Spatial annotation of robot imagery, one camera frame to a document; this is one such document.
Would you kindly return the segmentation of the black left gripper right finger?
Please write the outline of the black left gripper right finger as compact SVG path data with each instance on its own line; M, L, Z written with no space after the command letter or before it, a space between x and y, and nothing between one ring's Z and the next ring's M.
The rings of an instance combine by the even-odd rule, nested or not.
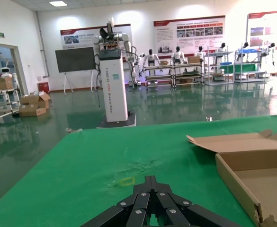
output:
M151 176L151 209L159 226L238 227L229 219L174 194L168 184Z

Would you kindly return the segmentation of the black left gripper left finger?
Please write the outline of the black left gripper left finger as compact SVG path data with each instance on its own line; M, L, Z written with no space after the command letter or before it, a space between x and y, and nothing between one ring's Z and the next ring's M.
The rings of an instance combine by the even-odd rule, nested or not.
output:
M150 223L148 206L151 198L152 177L134 186L133 193L116 205L95 216L83 227L146 227Z

